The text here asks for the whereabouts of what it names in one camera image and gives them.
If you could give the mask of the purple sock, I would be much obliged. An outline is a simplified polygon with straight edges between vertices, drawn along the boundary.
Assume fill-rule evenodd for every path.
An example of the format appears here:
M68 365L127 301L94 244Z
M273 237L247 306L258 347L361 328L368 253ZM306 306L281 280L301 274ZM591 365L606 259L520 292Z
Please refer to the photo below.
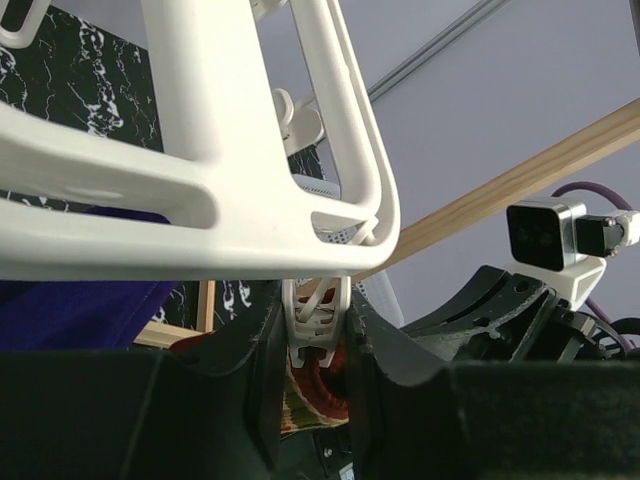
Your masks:
M126 349L176 281L1 282L1 350Z

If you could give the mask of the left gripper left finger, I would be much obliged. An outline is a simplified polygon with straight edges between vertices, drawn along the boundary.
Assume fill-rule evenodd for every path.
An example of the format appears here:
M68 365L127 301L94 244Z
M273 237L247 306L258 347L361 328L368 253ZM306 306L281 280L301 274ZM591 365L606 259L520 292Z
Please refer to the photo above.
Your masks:
M281 286L188 352L6 353L5 479L268 479L287 364Z

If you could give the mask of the white plastic clip hanger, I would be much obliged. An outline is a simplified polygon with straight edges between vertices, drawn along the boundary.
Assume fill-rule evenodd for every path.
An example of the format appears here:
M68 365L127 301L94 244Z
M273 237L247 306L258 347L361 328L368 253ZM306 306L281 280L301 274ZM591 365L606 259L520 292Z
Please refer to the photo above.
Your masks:
M340 197L303 190L288 164L256 23L276 2L142 5L162 152L1 108L1 185L155 212L163 223L1 205L9 280L281 279L293 349L333 352L350 277L396 247L396 183L336 1L293 1L293 20Z

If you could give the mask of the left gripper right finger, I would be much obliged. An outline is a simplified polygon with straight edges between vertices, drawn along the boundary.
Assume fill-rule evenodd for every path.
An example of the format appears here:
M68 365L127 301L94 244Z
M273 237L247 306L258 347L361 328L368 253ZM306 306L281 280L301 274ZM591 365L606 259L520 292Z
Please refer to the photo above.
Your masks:
M359 479L635 479L632 361L442 361L356 296L347 392Z

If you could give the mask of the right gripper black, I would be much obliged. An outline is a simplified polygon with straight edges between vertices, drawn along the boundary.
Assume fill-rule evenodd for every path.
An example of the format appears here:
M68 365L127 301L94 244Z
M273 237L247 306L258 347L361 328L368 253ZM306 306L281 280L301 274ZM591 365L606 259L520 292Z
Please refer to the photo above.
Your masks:
M402 331L449 362L594 359L597 325L541 280L480 267L449 301Z

